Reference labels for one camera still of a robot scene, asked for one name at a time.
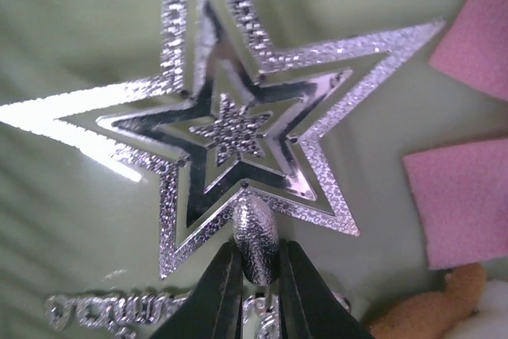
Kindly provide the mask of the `brown white plush ornament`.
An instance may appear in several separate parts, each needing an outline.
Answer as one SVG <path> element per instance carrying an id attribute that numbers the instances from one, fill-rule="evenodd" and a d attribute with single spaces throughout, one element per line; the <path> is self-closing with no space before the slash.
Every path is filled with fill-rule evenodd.
<path id="1" fill-rule="evenodd" d="M 374 338 L 506 338 L 507 282 L 480 263 L 454 268 L 444 288 L 396 303 L 367 324 Z"/>

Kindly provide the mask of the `silver merry christmas sign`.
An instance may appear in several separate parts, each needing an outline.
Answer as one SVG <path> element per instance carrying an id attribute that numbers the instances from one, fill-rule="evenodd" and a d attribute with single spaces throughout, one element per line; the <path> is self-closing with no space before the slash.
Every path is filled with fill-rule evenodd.
<path id="1" fill-rule="evenodd" d="M 145 291 L 128 295 L 51 295 L 44 302 L 48 324 L 62 331 L 72 322 L 86 329 L 106 329 L 116 338 L 136 338 L 138 326 L 156 326 L 171 318 L 191 294 L 173 295 L 167 291 Z M 279 296 L 262 293 L 248 296 L 241 307 L 242 324 L 260 320 L 255 338 L 278 338 Z"/>

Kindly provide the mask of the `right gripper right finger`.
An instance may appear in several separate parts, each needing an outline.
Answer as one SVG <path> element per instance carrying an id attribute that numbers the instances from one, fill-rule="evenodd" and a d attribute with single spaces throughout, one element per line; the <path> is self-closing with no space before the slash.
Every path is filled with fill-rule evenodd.
<path id="1" fill-rule="evenodd" d="M 280 241 L 279 262 L 281 338 L 372 338 L 337 301 L 298 242 Z"/>

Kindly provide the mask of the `green plastic basket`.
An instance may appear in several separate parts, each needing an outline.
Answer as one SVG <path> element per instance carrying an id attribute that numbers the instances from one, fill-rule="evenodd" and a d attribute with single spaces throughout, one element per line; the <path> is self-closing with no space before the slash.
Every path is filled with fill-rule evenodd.
<path id="1" fill-rule="evenodd" d="M 288 47 L 443 17 L 464 0 L 254 0 Z M 1 0 L 1 100 L 78 91 L 152 74 L 160 0 Z M 359 237 L 281 216 L 357 317 L 435 287 L 402 155 L 507 134 L 507 105 L 433 70 L 423 48 L 324 139 Z M 231 234 L 225 227 L 166 280 L 157 275 L 156 178 L 115 174 L 76 148 L 1 127 L 1 335 L 105 338 L 44 315 L 52 294 L 185 291 Z"/>

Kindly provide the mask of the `pink star ornament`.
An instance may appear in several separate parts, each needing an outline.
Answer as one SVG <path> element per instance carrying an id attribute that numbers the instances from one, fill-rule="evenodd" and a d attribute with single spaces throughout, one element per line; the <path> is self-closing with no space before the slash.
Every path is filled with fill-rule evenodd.
<path id="1" fill-rule="evenodd" d="M 507 0 L 467 0 L 429 60 L 476 91 L 507 99 Z M 429 268 L 507 254 L 507 140 L 430 149 L 403 163 Z"/>

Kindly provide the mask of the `silver star tree topper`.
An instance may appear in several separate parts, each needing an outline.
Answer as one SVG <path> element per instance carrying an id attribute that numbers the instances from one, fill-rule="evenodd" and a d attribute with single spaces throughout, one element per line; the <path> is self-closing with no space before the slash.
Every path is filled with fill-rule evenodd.
<path id="1" fill-rule="evenodd" d="M 255 75 L 211 0 L 162 0 L 156 75 L 1 108 L 3 123 L 116 164 L 122 175 L 159 176 L 161 279 L 226 225 L 245 195 L 358 235 L 321 139 L 445 25 L 278 49 L 252 0 L 223 2 Z"/>

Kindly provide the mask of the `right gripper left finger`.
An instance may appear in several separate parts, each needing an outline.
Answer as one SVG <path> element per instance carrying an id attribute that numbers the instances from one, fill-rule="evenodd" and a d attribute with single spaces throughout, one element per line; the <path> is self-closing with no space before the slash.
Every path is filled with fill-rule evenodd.
<path id="1" fill-rule="evenodd" d="M 224 243 L 182 306 L 152 339 L 242 337 L 243 271 L 232 241 Z"/>

